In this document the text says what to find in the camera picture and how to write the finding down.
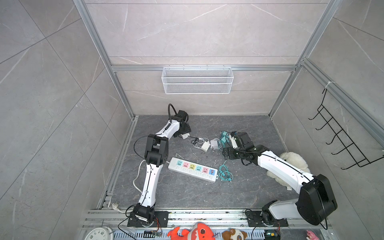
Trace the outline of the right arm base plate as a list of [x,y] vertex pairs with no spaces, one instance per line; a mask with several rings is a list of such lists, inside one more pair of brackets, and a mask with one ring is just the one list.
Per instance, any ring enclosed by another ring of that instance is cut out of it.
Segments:
[[245,210],[249,227],[288,227],[286,219],[275,219],[268,211]]

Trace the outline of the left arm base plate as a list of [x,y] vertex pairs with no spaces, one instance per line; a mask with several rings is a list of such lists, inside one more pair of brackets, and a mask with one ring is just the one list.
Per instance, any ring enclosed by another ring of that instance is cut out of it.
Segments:
[[152,227],[152,228],[165,228],[168,225],[169,213],[167,211],[155,211],[150,213],[148,218],[144,218],[135,213],[130,213],[128,218],[128,227]]

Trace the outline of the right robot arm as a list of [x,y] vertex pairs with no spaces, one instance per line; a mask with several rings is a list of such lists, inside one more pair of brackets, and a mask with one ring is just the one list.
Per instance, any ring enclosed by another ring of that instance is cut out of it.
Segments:
[[225,139],[229,147],[223,149],[225,159],[248,161],[264,168],[280,178],[298,193],[298,199],[271,201],[262,208],[261,218],[265,225],[281,219],[304,219],[317,226],[326,221],[338,204],[330,181],[324,175],[314,176],[300,170],[278,157],[263,145],[255,146],[245,132],[231,132]]

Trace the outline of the white power strip colourful sockets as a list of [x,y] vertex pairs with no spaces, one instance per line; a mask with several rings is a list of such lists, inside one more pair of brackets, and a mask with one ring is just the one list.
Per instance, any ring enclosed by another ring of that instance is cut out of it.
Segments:
[[212,183],[214,183],[218,179],[217,169],[178,158],[172,158],[168,168],[171,171],[181,173],[190,177],[198,178],[201,180],[209,181]]

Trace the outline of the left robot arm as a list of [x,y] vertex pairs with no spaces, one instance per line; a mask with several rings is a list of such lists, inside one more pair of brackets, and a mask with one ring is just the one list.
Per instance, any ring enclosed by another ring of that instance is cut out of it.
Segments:
[[179,110],[173,116],[171,113],[168,115],[166,125],[159,132],[147,136],[144,153],[146,178],[141,197],[131,213],[131,218],[138,219],[145,226],[155,220],[156,189],[160,172],[169,156],[169,139],[191,132],[187,112]]

